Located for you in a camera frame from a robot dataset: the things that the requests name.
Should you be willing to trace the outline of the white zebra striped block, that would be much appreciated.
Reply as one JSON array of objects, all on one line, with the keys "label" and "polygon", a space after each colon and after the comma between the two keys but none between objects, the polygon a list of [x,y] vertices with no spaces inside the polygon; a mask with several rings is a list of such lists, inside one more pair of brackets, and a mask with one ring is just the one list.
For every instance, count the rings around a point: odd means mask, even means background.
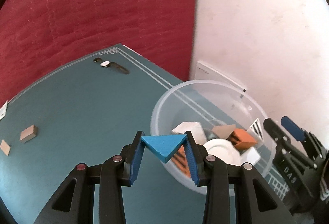
[{"label": "white zebra striped block", "polygon": [[257,118],[249,127],[249,130],[256,135],[256,138],[260,141],[264,141],[263,131],[260,124],[260,119]]}]

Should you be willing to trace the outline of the large orange striped prism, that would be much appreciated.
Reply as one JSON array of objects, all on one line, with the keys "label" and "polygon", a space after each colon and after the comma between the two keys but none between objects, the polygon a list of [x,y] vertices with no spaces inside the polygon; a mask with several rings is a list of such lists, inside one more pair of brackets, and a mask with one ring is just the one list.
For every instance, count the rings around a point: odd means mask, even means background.
[{"label": "large orange striped prism", "polygon": [[240,128],[235,128],[233,133],[227,137],[227,140],[237,150],[247,150],[257,144],[257,141],[247,131]]}]

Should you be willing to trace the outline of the small orange striped wedge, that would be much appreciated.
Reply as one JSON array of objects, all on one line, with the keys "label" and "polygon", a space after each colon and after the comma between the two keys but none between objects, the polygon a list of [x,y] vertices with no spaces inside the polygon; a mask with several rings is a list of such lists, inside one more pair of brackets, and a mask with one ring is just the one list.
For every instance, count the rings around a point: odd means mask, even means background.
[{"label": "small orange striped wedge", "polygon": [[177,152],[171,158],[171,161],[186,177],[191,178],[190,169],[183,146],[177,150]]}]

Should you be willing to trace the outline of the blue triangular prism block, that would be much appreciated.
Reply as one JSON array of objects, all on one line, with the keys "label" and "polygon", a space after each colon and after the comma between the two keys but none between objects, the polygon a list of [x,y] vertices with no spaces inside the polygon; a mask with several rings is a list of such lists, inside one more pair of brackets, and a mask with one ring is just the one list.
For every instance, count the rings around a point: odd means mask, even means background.
[{"label": "blue triangular prism block", "polygon": [[142,142],[162,163],[167,163],[185,143],[186,134],[142,136]]}]

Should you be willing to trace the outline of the white marble cube block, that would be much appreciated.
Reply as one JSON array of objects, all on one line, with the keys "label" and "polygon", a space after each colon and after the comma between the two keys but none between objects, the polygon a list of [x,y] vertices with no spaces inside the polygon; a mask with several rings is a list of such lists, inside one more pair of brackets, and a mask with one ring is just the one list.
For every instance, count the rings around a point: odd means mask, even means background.
[{"label": "white marble cube block", "polygon": [[184,134],[186,131],[192,133],[193,139],[199,145],[204,145],[207,142],[204,130],[199,122],[182,122],[177,127],[175,127],[171,133],[172,134]]}]

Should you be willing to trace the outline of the white round disc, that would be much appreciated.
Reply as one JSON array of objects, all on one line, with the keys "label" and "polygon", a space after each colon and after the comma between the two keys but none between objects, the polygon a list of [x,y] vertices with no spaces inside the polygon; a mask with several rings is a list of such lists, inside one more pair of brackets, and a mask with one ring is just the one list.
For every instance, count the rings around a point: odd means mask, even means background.
[{"label": "white round disc", "polygon": [[208,154],[216,156],[226,164],[241,165],[240,153],[228,140],[216,138],[204,144]]}]

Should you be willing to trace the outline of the clear plastic bowl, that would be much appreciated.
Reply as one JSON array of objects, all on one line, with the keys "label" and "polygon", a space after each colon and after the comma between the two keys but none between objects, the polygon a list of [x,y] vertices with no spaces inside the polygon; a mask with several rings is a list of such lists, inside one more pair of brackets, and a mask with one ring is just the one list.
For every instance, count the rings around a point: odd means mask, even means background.
[{"label": "clear plastic bowl", "polygon": [[[151,135],[169,135],[182,122],[199,122],[210,141],[218,138],[211,131],[214,126],[235,124],[257,141],[255,146],[239,150],[241,164],[253,164],[267,181],[271,181],[275,144],[263,130],[267,117],[252,97],[233,86],[213,80],[191,80],[172,87],[160,97],[152,112]],[[258,140],[249,130],[257,118],[264,141]]]}]

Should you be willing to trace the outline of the tan wedge block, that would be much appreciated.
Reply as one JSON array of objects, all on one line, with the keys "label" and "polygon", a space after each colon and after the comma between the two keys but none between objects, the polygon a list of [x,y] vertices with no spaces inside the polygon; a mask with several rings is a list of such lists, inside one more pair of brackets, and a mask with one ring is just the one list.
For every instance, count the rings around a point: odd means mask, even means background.
[{"label": "tan wedge block", "polygon": [[231,125],[221,125],[221,126],[214,126],[212,128],[212,133],[216,135],[216,137],[221,139],[227,139],[236,129],[235,124]]}]

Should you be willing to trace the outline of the tan rectangular wooden block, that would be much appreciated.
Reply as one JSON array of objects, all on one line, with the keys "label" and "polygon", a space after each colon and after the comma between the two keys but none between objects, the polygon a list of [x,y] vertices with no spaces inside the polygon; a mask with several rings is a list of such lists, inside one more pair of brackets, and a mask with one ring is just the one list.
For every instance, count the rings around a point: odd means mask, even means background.
[{"label": "tan rectangular wooden block", "polygon": [[38,127],[35,125],[29,126],[23,130],[20,134],[20,142],[26,143],[27,141],[33,139],[38,134]]}]

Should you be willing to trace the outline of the tan flat square block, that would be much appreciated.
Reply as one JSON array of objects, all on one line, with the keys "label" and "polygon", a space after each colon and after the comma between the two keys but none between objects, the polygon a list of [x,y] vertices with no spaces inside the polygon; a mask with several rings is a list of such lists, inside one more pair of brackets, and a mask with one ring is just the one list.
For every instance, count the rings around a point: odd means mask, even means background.
[{"label": "tan flat square block", "polygon": [[0,149],[6,156],[9,156],[11,146],[4,139],[1,141]]}]

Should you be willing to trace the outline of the teal green mat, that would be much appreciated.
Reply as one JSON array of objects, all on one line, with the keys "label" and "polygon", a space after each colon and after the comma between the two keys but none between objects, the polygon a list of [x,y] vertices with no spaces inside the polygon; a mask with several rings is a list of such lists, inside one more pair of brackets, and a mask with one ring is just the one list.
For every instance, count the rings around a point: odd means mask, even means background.
[{"label": "teal green mat", "polygon": [[[101,68],[115,61],[129,74]],[[1,199],[17,223],[34,223],[65,177],[79,163],[101,164],[119,154],[137,131],[150,135],[160,97],[182,81],[127,46],[79,58],[45,76],[7,106],[1,120]],[[26,143],[29,126],[38,135]],[[138,179],[123,188],[127,223],[202,223],[205,195],[179,183],[145,150]]]}]

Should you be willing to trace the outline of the white paper leaflet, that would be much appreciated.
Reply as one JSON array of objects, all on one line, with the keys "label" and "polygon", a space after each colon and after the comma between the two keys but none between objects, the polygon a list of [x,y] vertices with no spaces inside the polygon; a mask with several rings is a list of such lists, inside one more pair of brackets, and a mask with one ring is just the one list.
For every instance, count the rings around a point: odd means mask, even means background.
[{"label": "white paper leaflet", "polygon": [[0,108],[0,120],[6,116],[8,101]]}]

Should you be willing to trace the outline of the black wrist watch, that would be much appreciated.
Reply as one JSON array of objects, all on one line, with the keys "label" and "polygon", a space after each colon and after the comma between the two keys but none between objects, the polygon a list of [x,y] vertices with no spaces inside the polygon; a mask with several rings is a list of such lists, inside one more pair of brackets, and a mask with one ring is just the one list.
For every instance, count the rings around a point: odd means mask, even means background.
[{"label": "black wrist watch", "polygon": [[122,65],[119,65],[118,63],[115,63],[115,62],[104,61],[100,57],[94,58],[93,62],[98,63],[103,68],[114,68],[114,69],[120,71],[123,74],[129,74],[130,73],[130,71],[127,70],[126,68],[124,68]]}]

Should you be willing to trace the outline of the red quilted bed cover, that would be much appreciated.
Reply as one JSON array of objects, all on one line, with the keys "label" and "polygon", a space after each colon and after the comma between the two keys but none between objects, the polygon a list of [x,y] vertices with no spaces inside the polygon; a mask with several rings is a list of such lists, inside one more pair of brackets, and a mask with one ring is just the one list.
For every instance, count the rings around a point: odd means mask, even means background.
[{"label": "red quilted bed cover", "polygon": [[75,59],[122,43],[186,80],[195,0],[6,0],[1,101]]}]

